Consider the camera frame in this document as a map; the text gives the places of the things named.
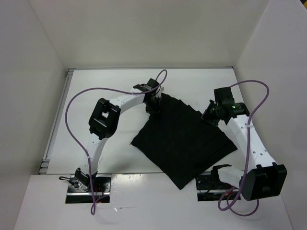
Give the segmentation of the black pleated skirt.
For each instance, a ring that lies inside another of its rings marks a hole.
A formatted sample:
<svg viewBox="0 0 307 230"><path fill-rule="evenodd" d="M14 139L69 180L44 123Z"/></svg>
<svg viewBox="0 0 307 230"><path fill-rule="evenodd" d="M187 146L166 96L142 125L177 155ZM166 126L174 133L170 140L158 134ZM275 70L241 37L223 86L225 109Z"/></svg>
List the black pleated skirt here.
<svg viewBox="0 0 307 230"><path fill-rule="evenodd" d="M237 150L220 128L202 122L199 111L168 94L162 94L160 111L149 116L131 144L180 190Z"/></svg>

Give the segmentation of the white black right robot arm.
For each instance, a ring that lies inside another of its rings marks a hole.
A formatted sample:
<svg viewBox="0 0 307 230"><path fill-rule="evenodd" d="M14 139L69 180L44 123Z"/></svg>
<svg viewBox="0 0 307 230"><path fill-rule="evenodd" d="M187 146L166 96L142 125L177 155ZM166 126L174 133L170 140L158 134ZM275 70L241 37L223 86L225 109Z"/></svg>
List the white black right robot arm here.
<svg viewBox="0 0 307 230"><path fill-rule="evenodd" d="M210 125L220 121L229 127L242 151L245 168L239 170L229 164L214 166L210 182L215 188L229 184L237 188L246 201L278 196L282 190L287 169L278 164L264 147L244 103L237 103L230 87L214 90L214 100L202 115Z"/></svg>

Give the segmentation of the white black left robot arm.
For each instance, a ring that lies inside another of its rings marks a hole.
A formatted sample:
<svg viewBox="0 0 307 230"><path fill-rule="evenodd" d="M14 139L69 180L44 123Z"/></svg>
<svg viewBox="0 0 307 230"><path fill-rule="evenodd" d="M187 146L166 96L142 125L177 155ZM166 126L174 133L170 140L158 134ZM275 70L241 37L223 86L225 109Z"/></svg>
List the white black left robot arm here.
<svg viewBox="0 0 307 230"><path fill-rule="evenodd" d="M162 89L157 80L149 79L146 84L135 85L128 94L97 101L88 122L90 136L85 157L75 171L80 188L86 192L94 189L101 153L107 140L116 132L120 115L142 103L146 104L148 113L156 113L161 95Z"/></svg>

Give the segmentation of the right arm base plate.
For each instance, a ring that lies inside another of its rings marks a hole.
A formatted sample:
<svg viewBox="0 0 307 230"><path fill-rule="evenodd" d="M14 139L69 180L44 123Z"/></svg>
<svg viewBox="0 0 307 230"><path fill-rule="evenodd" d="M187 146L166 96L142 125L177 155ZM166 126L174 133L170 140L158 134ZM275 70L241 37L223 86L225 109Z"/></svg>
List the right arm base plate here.
<svg viewBox="0 0 307 230"><path fill-rule="evenodd" d="M202 201L218 201L221 195L232 186L220 182L211 172L204 172L195 178L197 199Z"/></svg>

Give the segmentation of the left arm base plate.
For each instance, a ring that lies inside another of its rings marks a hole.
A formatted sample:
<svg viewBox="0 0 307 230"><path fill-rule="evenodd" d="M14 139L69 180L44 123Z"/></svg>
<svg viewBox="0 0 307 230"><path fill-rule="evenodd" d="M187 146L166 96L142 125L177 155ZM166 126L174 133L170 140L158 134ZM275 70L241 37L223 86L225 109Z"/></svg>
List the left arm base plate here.
<svg viewBox="0 0 307 230"><path fill-rule="evenodd" d="M63 177L68 182L66 204L90 204L93 202L90 185L83 186L77 182L74 175ZM98 174L93 180L94 198L98 203L110 202L111 175Z"/></svg>

